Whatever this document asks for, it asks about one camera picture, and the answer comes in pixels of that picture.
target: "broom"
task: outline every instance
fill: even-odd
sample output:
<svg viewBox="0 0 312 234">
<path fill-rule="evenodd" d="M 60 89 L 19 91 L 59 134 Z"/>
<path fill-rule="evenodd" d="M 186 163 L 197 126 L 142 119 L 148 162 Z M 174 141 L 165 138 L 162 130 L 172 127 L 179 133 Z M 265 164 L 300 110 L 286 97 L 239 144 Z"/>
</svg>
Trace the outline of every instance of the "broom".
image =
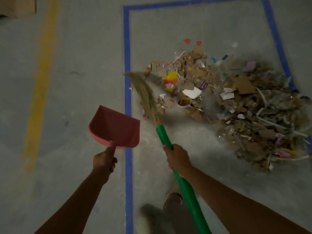
<svg viewBox="0 0 312 234">
<path fill-rule="evenodd" d="M 154 100 L 153 91 L 150 86 L 143 80 L 138 74 L 133 72 L 128 72 L 127 75 L 130 79 L 130 82 L 138 92 L 142 105 L 146 110 L 146 113 L 153 118 L 154 125 L 156 126 L 156 132 L 159 136 L 160 141 L 163 145 L 168 146 L 171 150 L 173 150 L 173 146 L 169 140 L 169 137 L 166 133 L 164 126 L 160 120 L 160 113 L 157 109 L 156 102 Z M 211 234 L 211 231 L 208 227 L 208 224 L 205 220 L 204 215 L 200 209 L 199 203 L 195 196 L 194 190 L 192 186 L 189 184 L 187 180 L 182 178 L 175 170 L 174 175 L 179 183 L 182 195 L 186 201 L 186 204 L 192 214 L 194 222 L 197 226 L 197 229 L 200 234 Z"/>
</svg>

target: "hand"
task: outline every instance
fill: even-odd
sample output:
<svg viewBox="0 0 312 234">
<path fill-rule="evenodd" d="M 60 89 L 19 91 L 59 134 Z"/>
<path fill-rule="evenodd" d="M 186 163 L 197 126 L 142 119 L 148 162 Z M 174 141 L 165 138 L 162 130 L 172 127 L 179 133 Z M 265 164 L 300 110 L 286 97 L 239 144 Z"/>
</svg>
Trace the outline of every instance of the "hand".
<svg viewBox="0 0 312 234">
<path fill-rule="evenodd" d="M 168 164 L 172 169 L 183 175 L 186 170 L 193 167 L 190 158 L 188 153 L 180 145 L 173 144 L 172 146 L 174 148 L 173 150 L 163 145 L 163 150 L 168 158 Z"/>
<path fill-rule="evenodd" d="M 115 147 L 108 147 L 104 152 L 98 153 L 93 157 L 93 171 L 102 173 L 103 183 L 105 184 L 114 172 L 115 164 L 118 162 L 114 157 Z"/>
</svg>

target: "concrete floor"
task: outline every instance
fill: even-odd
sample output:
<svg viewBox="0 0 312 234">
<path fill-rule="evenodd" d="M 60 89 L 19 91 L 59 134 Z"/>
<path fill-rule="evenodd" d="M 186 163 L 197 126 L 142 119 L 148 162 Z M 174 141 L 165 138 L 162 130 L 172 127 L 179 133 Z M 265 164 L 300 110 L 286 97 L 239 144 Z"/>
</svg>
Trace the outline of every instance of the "concrete floor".
<svg viewBox="0 0 312 234">
<path fill-rule="evenodd" d="M 176 0 L 60 0 L 40 147 L 30 174 L 23 172 L 21 158 L 47 0 L 37 0 L 38 13 L 32 17 L 0 20 L 0 233 L 33 233 L 91 171 L 93 155 L 104 150 L 88 132 L 93 114 L 100 104 L 124 112 L 122 6 L 168 1 Z M 270 1 L 296 84 L 312 97 L 312 0 Z M 201 40 L 216 57 L 247 55 L 280 68 L 258 0 L 131 12 L 130 33 L 133 70 L 143 70 L 150 60 L 171 60 L 184 38 Z M 137 96 L 132 96 L 133 117 L 141 119 Z M 225 151 L 213 128 L 184 118 L 178 109 L 166 115 L 165 126 L 198 168 L 312 231 L 310 161 L 263 174 Z M 124 152 L 117 157 L 118 167 L 102 189 L 85 233 L 125 232 Z M 162 208 L 173 184 L 154 128 L 142 121 L 141 142 L 133 150 L 135 232 L 139 207 L 150 203 Z M 201 198 L 199 202 L 212 232 L 227 233 Z"/>
</svg>

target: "yellow line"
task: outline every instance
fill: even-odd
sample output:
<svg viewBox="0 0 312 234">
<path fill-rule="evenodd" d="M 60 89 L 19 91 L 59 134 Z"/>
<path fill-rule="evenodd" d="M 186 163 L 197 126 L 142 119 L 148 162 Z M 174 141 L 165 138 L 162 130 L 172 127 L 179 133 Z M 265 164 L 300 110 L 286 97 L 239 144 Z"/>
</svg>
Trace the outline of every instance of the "yellow line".
<svg viewBox="0 0 312 234">
<path fill-rule="evenodd" d="M 45 98 L 48 91 L 49 73 L 52 65 L 53 48 L 56 39 L 56 19 L 58 0 L 47 1 L 47 15 L 43 24 L 40 43 L 39 65 L 35 74 L 35 89 L 28 119 L 25 148 L 25 170 L 32 172 L 36 167 L 37 153 L 41 136 Z"/>
</svg>

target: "forearm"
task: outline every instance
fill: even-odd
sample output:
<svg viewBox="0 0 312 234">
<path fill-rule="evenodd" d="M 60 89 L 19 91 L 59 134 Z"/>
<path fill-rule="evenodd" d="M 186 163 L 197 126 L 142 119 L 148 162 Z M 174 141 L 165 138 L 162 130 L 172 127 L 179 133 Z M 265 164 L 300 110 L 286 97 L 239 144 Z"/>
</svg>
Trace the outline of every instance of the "forearm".
<svg viewBox="0 0 312 234">
<path fill-rule="evenodd" d="M 231 234 L 310 233 L 196 168 L 191 167 L 182 175 L 203 197 Z"/>
<path fill-rule="evenodd" d="M 103 184 L 101 171 L 93 170 L 66 203 L 35 234 L 82 233 Z"/>
</svg>

